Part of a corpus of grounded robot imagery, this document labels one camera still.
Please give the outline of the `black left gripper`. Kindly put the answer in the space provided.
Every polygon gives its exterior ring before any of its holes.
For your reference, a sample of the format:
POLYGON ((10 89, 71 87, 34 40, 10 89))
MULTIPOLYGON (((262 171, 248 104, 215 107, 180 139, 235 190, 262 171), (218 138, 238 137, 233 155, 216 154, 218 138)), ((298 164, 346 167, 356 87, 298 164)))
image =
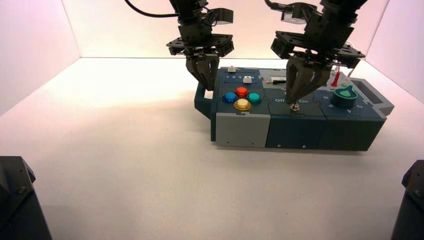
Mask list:
POLYGON ((210 24, 180 25, 180 37, 166 44, 171 55, 187 56, 187 70, 208 91, 215 89, 219 57, 225 57, 234 50, 233 36, 213 33, 213 27, 210 24))

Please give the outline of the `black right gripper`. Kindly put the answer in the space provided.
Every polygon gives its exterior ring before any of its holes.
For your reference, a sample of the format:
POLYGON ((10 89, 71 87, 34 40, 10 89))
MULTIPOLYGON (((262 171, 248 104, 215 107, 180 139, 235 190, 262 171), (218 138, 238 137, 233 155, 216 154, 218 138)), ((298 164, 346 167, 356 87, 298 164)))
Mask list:
POLYGON ((295 104, 314 92, 330 78, 332 64, 350 69, 365 55, 347 44, 353 32, 351 21, 340 19, 286 19, 285 22, 305 25, 303 33, 276 31, 272 51, 286 65, 286 103, 295 104), (322 64, 305 64, 307 62, 322 64))

